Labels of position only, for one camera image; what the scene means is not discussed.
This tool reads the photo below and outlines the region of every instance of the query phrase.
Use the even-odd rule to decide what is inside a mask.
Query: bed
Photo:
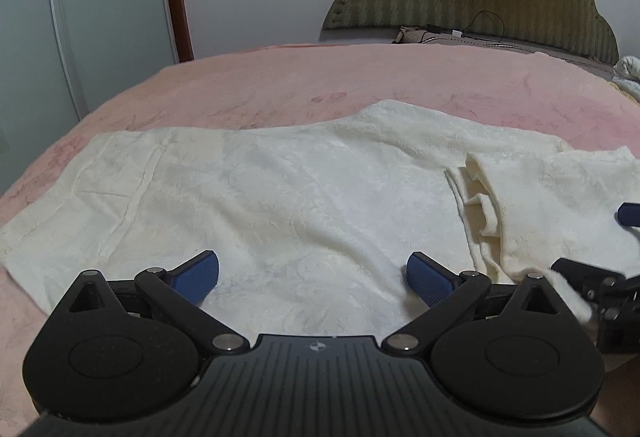
[[[436,44],[282,46],[167,68],[105,103],[0,198],[0,226],[45,193],[97,133],[309,124],[382,99],[554,134],[577,149],[628,146],[640,157],[638,104],[602,78],[546,54]],[[4,268],[0,308],[0,435],[13,436],[36,417],[20,365],[45,315]],[[639,370],[636,359],[609,374],[594,417],[613,435],[633,435],[637,422],[619,417],[635,406],[633,394],[625,393],[634,387],[622,379]]]

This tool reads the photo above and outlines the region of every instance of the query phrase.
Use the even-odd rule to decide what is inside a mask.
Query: mattress
[[[47,149],[0,197],[0,225],[45,193],[97,133],[309,124],[382,99],[554,134],[578,149],[628,146],[640,157],[640,107],[602,78],[540,52],[429,44],[282,46],[167,68],[116,96]],[[45,316],[4,269],[0,309],[0,435],[12,436],[36,417],[21,362]],[[615,419],[606,410],[598,414],[605,422]]]

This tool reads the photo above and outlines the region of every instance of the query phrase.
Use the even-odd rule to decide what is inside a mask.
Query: silver screw
[[[237,334],[218,334],[211,343],[221,351],[234,351],[242,347],[244,340]]]
[[[398,351],[410,351],[420,343],[418,338],[411,334],[394,334],[393,336],[389,336],[386,342],[390,347]]]
[[[613,321],[619,316],[619,314],[620,314],[620,309],[611,307],[604,312],[604,315],[602,317],[608,321]]]

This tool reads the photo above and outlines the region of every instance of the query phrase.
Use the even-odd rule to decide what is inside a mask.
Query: bedspread
[[[0,197],[0,225],[40,197],[97,133],[164,126],[263,128],[344,117],[396,99],[488,125],[640,157],[640,107],[545,54],[468,46],[285,46],[177,65],[116,96],[50,147]],[[44,322],[0,269],[0,435],[35,417],[20,364]]]

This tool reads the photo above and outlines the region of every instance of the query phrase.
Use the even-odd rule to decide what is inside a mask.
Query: white logo
[[[315,343],[311,343],[311,345],[309,345],[309,348],[315,353],[321,353],[322,351],[327,349],[328,346],[322,343],[322,341],[316,341]]]

